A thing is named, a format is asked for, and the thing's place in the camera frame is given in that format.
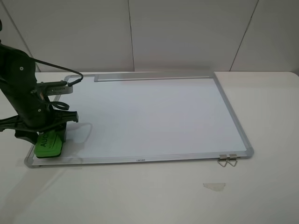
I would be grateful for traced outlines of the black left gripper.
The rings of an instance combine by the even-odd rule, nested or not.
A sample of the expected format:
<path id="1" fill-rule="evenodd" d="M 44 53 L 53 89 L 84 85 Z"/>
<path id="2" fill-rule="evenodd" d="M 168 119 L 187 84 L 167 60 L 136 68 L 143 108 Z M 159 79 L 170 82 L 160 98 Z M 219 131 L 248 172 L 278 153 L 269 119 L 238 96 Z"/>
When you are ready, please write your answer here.
<path id="1" fill-rule="evenodd" d="M 25 140 L 33 145 L 37 143 L 39 132 L 52 130 L 55 134 L 55 141 L 65 143 L 66 123 L 78 122 L 78 113 L 69 111 L 69 106 L 62 102 L 38 103 L 11 103 L 16 116 L 2 119 L 0 130 L 12 129 L 15 131 L 15 138 Z"/>

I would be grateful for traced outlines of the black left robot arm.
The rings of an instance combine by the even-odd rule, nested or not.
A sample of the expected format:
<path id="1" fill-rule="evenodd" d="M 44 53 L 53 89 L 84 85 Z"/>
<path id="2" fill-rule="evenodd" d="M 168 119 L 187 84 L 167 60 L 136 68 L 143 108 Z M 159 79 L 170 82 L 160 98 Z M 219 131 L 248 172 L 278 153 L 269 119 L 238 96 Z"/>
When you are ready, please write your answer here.
<path id="1" fill-rule="evenodd" d="M 68 94 L 79 78 L 70 83 L 37 82 L 36 63 L 57 68 L 55 64 L 30 57 L 27 53 L 4 44 L 0 46 L 0 89 L 17 112 L 16 116 L 2 119 L 0 130 L 11 129 L 15 137 L 37 144 L 42 134 L 53 134 L 55 140 L 65 142 L 66 124 L 78 122 L 78 113 L 69 111 L 69 105 L 50 101 L 49 95 Z"/>

